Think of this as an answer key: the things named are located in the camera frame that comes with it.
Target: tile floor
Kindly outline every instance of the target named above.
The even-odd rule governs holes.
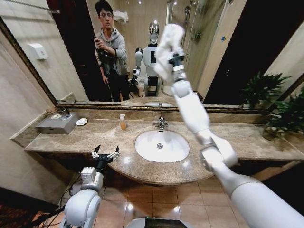
[[[105,179],[100,197],[94,228],[124,228],[132,219],[146,216],[180,219],[195,228],[249,227],[216,178],[177,187],[152,187],[112,171]],[[63,205],[68,198],[64,196]],[[63,215],[59,214],[52,225],[59,223]]]

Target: chrome faucet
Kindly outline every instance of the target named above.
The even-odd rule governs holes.
[[[153,123],[153,126],[158,127],[159,132],[163,132],[163,129],[169,125],[165,122],[165,119],[163,117],[160,117],[157,123]]]

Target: gray hoodie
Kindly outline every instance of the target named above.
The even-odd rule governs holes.
[[[113,32],[109,40],[105,38],[103,28],[101,28],[100,32],[96,34],[96,37],[98,39],[101,39],[107,46],[116,50],[117,61],[114,64],[114,70],[118,73],[118,75],[126,75],[128,73],[126,64],[127,51],[125,49],[124,37],[115,28],[113,28]],[[97,51],[95,51],[95,56],[98,61],[98,64],[101,65],[101,61],[99,60]],[[109,72],[109,70],[110,67],[105,64],[104,73]]]

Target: mirror frame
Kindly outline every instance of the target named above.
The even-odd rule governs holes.
[[[0,30],[7,38],[9,43],[14,47],[22,61],[35,77],[37,82],[42,87],[43,91],[47,94],[51,102],[55,107],[66,108],[79,108],[79,109],[104,109],[104,110],[137,110],[137,111],[179,111],[178,107],[144,107],[144,106],[120,106],[117,104],[58,104],[56,98],[51,93],[46,83],[41,78],[34,65],[31,63],[28,56],[25,54],[18,41],[7,27],[2,17],[0,16]],[[304,74],[302,74],[298,80],[296,80],[280,97],[278,100],[285,100],[302,82],[304,81]],[[218,107],[205,107],[207,112],[210,113],[237,113],[237,114],[269,114],[275,109],[275,105],[272,104],[267,110],[253,110],[253,109],[238,109],[238,108],[218,108]]]

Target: mirror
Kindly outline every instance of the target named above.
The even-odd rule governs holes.
[[[1,18],[58,104],[175,107],[172,84],[153,70],[168,23],[185,30],[187,78],[207,107],[268,109],[303,82],[301,2],[275,11],[275,0],[97,2],[0,1]]]

